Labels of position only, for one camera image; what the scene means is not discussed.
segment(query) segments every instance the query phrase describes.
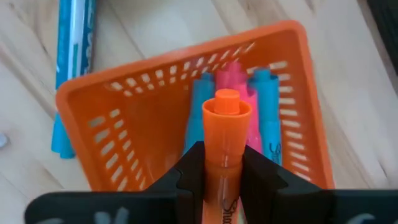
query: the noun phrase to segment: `blue marker lying on table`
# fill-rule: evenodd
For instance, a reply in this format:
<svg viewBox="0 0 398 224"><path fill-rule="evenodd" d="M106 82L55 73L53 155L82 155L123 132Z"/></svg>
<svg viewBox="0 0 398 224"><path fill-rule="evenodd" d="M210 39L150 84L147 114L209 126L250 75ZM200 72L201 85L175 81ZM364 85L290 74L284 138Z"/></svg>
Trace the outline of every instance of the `blue marker lying on table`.
<svg viewBox="0 0 398 224"><path fill-rule="evenodd" d="M90 72L95 0L60 0L59 8L56 90L65 81ZM58 113L51 149L62 159L75 157Z"/></svg>

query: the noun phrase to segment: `wooden surface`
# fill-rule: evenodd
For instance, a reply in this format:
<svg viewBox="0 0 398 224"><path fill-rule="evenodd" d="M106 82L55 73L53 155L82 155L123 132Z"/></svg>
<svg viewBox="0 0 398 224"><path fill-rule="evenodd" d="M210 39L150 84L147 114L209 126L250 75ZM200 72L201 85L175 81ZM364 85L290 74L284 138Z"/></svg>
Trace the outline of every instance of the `wooden surface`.
<svg viewBox="0 0 398 224"><path fill-rule="evenodd" d="M300 21L336 187L398 187L397 80L362 0L97 3L95 70L282 19ZM57 21L56 0L0 2L0 133L10 139L0 150L0 223L22 223L25 206L40 194L88 190L78 161L50 150Z"/></svg>

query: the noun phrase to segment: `basket rim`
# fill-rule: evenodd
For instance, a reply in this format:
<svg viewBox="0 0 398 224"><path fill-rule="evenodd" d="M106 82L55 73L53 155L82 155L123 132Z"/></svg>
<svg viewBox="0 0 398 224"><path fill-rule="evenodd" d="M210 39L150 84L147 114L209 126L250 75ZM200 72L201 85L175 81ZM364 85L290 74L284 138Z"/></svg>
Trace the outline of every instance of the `basket rim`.
<svg viewBox="0 0 398 224"><path fill-rule="evenodd" d="M142 70L153 68L154 66L157 67L159 65L169 64L178 60L183 60L185 58L195 57L207 52L211 52L214 49L228 47L230 45L239 44L241 42L249 42L265 35L274 34L277 32L284 32L287 30L294 31L298 37L300 54L302 56L305 75L308 80L308 91L310 94L310 100L312 102L312 114L314 115L314 124L318 139L318 148L320 151L319 154L322 159L322 171L325 176L326 186L328 187L328 189L333 189L334 182L332 169L329 160L328 148L326 145L326 136L323 129L322 114L320 111L320 104L317 95L317 87L315 85L307 34L303 25L293 20L280 21L270 26L258 27L240 34L220 37L209 42L194 45L191 47L181 48L178 50L173 50L169 53L165 53L149 59L144 59L133 63L121 65L116 68L110 68L100 72L95 72L92 75L86 75L65 82L58 89L55 101L60 113L60 117L70 137L73 148L76 149L85 146L82 135L79 132L75 116L73 115L72 110L68 104L68 97L74 91L77 91L87 86L103 83L112 79L122 77L126 73L137 73ZM98 174L95 174L95 172L92 170L92 167L95 167L95 164L92 161L91 154L89 154L87 150L79 150L78 156L90 158L88 160L86 159L85 163L82 163L83 169L86 173L86 177L93 190L103 190L103 184L101 183L100 176Z"/></svg>

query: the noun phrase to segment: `orange marker cap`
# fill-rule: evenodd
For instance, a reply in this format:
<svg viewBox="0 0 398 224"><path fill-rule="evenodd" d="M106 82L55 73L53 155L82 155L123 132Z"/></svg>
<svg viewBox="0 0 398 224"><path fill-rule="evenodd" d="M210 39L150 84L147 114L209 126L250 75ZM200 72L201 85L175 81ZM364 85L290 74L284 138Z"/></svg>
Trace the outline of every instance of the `orange marker cap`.
<svg viewBox="0 0 398 224"><path fill-rule="evenodd" d="M222 89L202 105L205 155L216 166L238 165L246 145L250 104L239 99L236 90Z"/></svg>

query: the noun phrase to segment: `pink marker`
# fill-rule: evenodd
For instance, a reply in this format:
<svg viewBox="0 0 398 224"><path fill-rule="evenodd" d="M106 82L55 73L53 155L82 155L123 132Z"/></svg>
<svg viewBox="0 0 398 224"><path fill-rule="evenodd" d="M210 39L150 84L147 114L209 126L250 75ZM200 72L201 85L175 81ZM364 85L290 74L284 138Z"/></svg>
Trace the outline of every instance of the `pink marker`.
<svg viewBox="0 0 398 224"><path fill-rule="evenodd" d="M229 88L238 90L241 99L252 106L252 115L248 130L246 144L262 154L262 142L259 131L259 113L257 108L257 91L248 88L246 83L247 74L242 72L241 65L238 62L227 64L226 70L219 70L216 76L216 89Z"/></svg>

